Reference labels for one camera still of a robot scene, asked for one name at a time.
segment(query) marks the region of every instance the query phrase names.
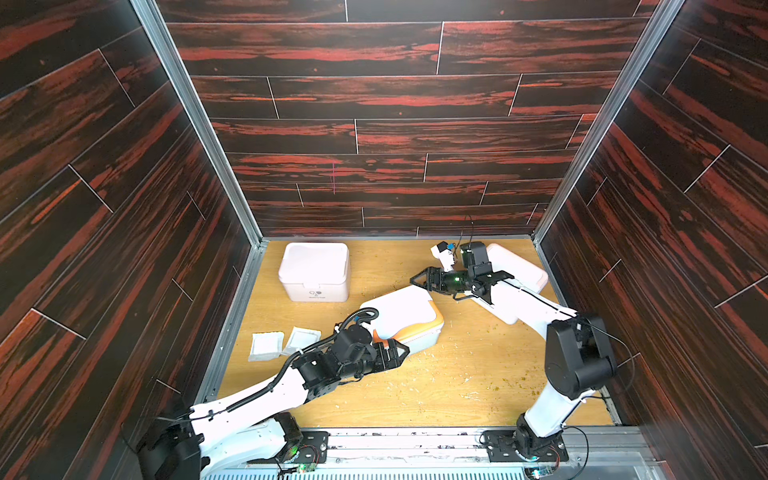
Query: orange and white container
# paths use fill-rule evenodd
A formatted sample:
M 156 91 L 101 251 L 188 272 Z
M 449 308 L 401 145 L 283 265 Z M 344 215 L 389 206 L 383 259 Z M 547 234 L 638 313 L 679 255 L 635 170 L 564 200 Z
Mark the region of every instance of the orange and white container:
M 366 306 L 379 311 L 371 322 L 374 343 L 395 339 L 408 346 L 411 355 L 434 346 L 445 325 L 429 292 L 415 285 L 369 300 L 360 308 Z

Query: container lid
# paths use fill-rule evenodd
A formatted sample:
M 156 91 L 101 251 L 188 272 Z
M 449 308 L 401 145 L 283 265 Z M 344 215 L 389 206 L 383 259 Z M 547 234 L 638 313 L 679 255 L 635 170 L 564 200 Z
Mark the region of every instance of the container lid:
M 288 243 L 277 276 L 282 283 L 341 285 L 347 262 L 344 243 Z
M 410 326 L 419 325 L 419 328 L 409 329 L 407 336 L 416 330 L 442 325 L 442 315 L 434 308 L 429 292 L 415 285 L 369 300 L 360 308 L 366 306 L 379 310 L 379 317 L 371 322 L 371 327 L 380 339 L 391 339 Z

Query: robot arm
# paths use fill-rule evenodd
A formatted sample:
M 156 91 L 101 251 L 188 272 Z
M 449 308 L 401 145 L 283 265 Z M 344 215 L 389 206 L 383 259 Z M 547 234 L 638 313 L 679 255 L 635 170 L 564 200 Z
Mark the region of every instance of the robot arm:
M 583 399 L 616 375 L 605 325 L 597 316 L 583 315 L 544 298 L 509 272 L 494 271 L 482 242 L 459 248 L 466 270 L 431 266 L 414 276 L 411 283 L 456 300 L 472 298 L 507 323 L 519 318 L 546 340 L 547 385 L 536 403 L 520 415 L 515 430 L 518 454 L 536 460 L 550 445 L 560 442 L 565 420 Z
M 373 342 L 362 323 L 378 315 L 374 308 L 354 312 L 334 334 L 289 356 L 271 379 L 158 417 L 137 446 L 143 477 L 197 480 L 248 460 L 289 461 L 301 432 L 290 414 L 276 414 L 331 393 L 344 379 L 397 368 L 410 353 L 394 339 Z

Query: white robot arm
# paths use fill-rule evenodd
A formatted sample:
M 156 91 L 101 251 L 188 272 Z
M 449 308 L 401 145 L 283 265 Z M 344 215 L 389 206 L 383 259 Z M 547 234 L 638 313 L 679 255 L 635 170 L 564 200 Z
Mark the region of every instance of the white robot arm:
M 443 266 L 446 249 L 451 250 L 445 242 L 432 248 Z M 504 270 L 504 261 L 492 265 L 482 242 L 465 243 L 459 249 L 466 270 L 431 266 L 411 283 L 453 295 L 455 300 L 473 299 L 506 323 L 520 319 L 545 339 L 547 385 L 536 403 L 520 415 L 515 430 L 518 454 L 534 461 L 550 445 L 560 443 L 565 420 L 584 399 L 616 375 L 605 325 L 597 316 L 558 305 L 526 287 L 514 271 Z

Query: wooden floor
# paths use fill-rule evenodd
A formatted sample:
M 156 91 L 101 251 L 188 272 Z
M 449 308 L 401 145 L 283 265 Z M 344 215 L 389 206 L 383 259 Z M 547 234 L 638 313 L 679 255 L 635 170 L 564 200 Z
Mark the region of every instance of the wooden floor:
M 541 265 L 530 240 L 500 243 Z M 251 334 L 294 326 L 318 329 L 323 337 L 360 304 L 409 284 L 427 266 L 439 266 L 434 240 L 354 240 L 349 246 L 352 278 L 345 303 L 294 303 L 277 279 L 288 242 L 270 242 L 237 337 L 220 397 L 274 375 L 282 356 L 248 362 Z M 556 301 L 547 285 L 543 294 Z M 437 345 L 409 357 L 398 369 L 367 376 L 293 410 L 304 427 L 514 425 L 544 388 L 545 342 L 522 322 L 509 326 L 472 301 L 457 303 L 433 293 L 445 317 Z M 572 425 L 611 425 L 599 399 L 589 399 Z

